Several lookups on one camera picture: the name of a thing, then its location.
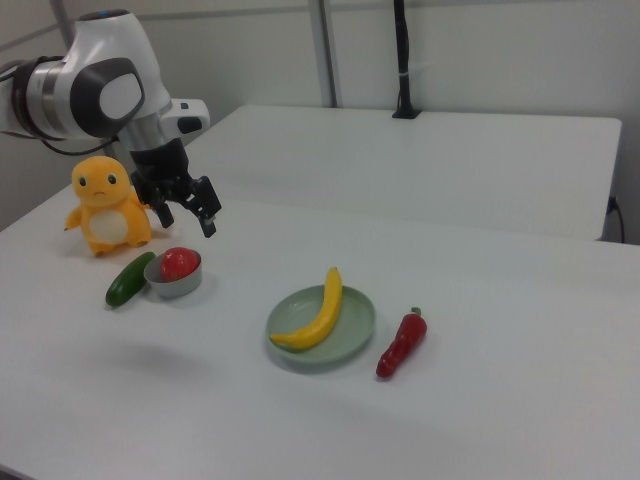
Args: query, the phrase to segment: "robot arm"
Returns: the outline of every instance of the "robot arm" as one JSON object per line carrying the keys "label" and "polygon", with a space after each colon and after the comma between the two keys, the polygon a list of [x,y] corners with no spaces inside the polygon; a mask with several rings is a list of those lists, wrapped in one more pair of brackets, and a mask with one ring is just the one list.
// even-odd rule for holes
{"label": "robot arm", "polygon": [[207,177],[193,179],[181,136],[209,127],[201,100],[172,99],[151,44],[126,10],[85,15],[64,58],[40,57],[0,71],[0,131],[41,140],[111,138],[131,153],[132,183],[163,227],[167,201],[215,232],[220,201]]}

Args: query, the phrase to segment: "toy food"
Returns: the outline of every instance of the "toy food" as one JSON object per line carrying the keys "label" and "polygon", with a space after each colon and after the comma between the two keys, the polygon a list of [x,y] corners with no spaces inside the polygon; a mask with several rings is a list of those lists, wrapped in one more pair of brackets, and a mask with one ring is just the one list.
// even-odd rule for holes
{"label": "toy food", "polygon": [[306,349],[324,340],[338,319],[342,305],[342,278],[336,267],[327,272],[324,284],[324,299],[318,316],[308,325],[288,334],[272,334],[270,339],[276,344],[295,349]]}
{"label": "toy food", "polygon": [[95,255],[121,244],[135,247],[151,240],[151,226],[126,170],[110,157],[91,157],[71,173],[80,205],[67,217],[65,230],[81,227]]}
{"label": "toy food", "polygon": [[376,374],[381,378],[389,378],[393,375],[398,366],[427,334],[427,323],[420,316],[420,309],[414,307],[411,312],[402,319],[395,340],[378,362]]}
{"label": "toy food", "polygon": [[174,247],[167,250],[160,263],[160,276],[165,282],[174,282],[195,272],[200,259],[193,250]]}
{"label": "toy food", "polygon": [[146,252],[124,267],[107,290],[105,296],[107,305],[119,307],[131,300],[147,283],[144,278],[144,267],[154,258],[156,258],[155,253]]}

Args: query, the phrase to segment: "red tomato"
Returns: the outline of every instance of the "red tomato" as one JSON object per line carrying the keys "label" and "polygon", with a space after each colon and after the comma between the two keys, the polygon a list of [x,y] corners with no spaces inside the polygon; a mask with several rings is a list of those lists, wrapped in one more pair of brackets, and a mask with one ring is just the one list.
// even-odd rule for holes
{"label": "red tomato", "polygon": [[200,260],[193,250],[174,247],[167,250],[160,262],[160,275],[165,282],[173,282],[193,273]]}

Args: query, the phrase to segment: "yellow plush toy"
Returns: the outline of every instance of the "yellow plush toy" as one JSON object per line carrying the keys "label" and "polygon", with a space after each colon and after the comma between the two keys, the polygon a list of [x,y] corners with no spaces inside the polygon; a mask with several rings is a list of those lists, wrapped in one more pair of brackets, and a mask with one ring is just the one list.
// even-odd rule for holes
{"label": "yellow plush toy", "polygon": [[65,230],[82,227],[95,255],[110,252],[118,245],[139,247],[151,240],[146,207],[138,200],[126,170],[117,160],[88,158],[73,169],[71,182],[80,205],[67,217]]}

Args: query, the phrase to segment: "red pepper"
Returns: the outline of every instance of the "red pepper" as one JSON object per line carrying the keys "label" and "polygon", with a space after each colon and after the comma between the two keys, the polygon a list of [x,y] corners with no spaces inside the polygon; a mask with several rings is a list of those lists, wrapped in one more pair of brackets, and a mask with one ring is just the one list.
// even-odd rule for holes
{"label": "red pepper", "polygon": [[413,307],[411,312],[402,319],[395,340],[380,357],[376,374],[381,378],[389,378],[393,375],[396,368],[427,334],[427,323],[420,316],[420,309]]}

